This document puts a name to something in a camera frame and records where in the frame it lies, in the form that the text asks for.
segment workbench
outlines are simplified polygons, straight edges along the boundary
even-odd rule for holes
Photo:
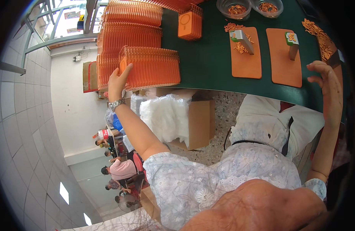
[[[295,0],[283,1],[284,11],[276,19],[266,18],[251,10],[246,21],[237,21],[224,17],[216,7],[216,1],[203,2],[202,38],[198,41],[186,41],[178,38],[178,13],[164,9],[162,17],[162,48],[179,52],[181,83],[174,87],[206,90],[222,90],[244,94],[260,95],[301,105],[322,112],[322,93],[316,83],[309,83],[307,77],[318,75],[307,70],[306,65],[321,60],[316,36],[309,34],[302,26],[307,18]],[[224,26],[228,23],[256,27],[261,50],[262,78],[259,80],[235,78],[231,75],[231,56],[229,33]],[[331,27],[315,21],[338,47],[337,37]],[[274,84],[271,80],[271,64],[266,28],[293,30],[300,41],[299,53],[302,66],[302,87],[295,88]],[[350,94],[350,85],[345,67],[343,70],[344,122],[346,98]]]

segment woman's right hand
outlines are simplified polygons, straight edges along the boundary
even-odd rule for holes
[[[339,128],[343,111],[343,90],[335,72],[331,66],[319,60],[308,64],[307,69],[319,72],[322,76],[311,76],[307,80],[318,83],[322,90],[325,125]]]

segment white lace trim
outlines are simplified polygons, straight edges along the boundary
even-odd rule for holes
[[[199,210],[203,211],[211,208],[225,193],[234,191],[242,183],[253,179],[262,179],[278,188],[286,188],[285,179],[281,176],[275,176],[272,178],[248,177],[244,175],[240,177],[231,176],[226,179],[220,180],[217,184],[215,192],[212,194],[209,194],[208,190],[206,190],[205,188],[202,188],[201,190],[197,191],[196,200],[199,203]]]

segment metal watch band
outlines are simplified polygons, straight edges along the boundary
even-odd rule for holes
[[[125,99],[119,99],[119,100],[116,100],[115,102],[110,103],[111,111],[115,112],[115,108],[121,104],[126,104]]]

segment red chair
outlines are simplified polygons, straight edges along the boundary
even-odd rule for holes
[[[138,170],[138,172],[144,172],[144,180],[145,180],[146,182],[148,182],[148,180],[147,180],[147,173],[146,173],[146,171],[143,169],[142,160],[140,159],[140,157],[139,157],[139,155],[137,154],[136,151],[134,151],[133,160],[134,160],[134,164],[135,164],[136,169]]]

